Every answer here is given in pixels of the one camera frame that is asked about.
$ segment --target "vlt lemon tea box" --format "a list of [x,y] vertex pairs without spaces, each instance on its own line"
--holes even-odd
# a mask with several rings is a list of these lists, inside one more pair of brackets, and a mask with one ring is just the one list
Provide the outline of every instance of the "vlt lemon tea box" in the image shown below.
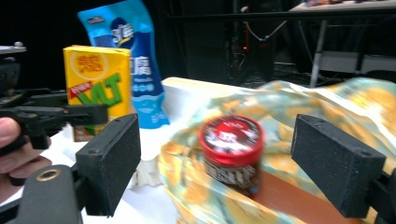
[[[131,105],[131,50],[71,46],[64,49],[70,105],[105,104],[108,120],[134,112]],[[74,141],[90,141],[106,125],[74,127]]]

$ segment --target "black background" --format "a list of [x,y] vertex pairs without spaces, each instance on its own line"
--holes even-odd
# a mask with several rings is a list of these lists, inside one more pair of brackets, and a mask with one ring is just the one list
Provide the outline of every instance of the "black background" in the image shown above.
[[90,45],[77,13],[116,2],[119,1],[1,1],[0,45],[21,41],[27,48],[24,53],[0,55],[13,56],[21,64],[17,89],[64,89],[63,48]]

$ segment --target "plastic bag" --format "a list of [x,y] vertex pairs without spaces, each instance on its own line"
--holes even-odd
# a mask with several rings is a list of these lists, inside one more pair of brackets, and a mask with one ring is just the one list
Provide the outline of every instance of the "plastic bag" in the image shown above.
[[128,0],[78,13],[95,47],[132,50],[132,104],[139,126],[156,129],[169,124],[162,109],[161,75],[155,58],[151,17],[140,0]]

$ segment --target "table leg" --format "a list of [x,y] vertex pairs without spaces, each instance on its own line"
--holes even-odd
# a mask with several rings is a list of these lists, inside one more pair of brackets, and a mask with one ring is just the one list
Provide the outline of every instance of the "table leg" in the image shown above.
[[315,51],[314,64],[312,66],[311,82],[309,83],[310,88],[315,88],[317,86],[318,73],[319,73],[319,67],[320,67],[320,59],[321,59],[321,53],[322,53],[322,49],[323,49],[324,36],[326,34],[326,27],[327,27],[327,21],[323,20],[320,24],[317,49]]

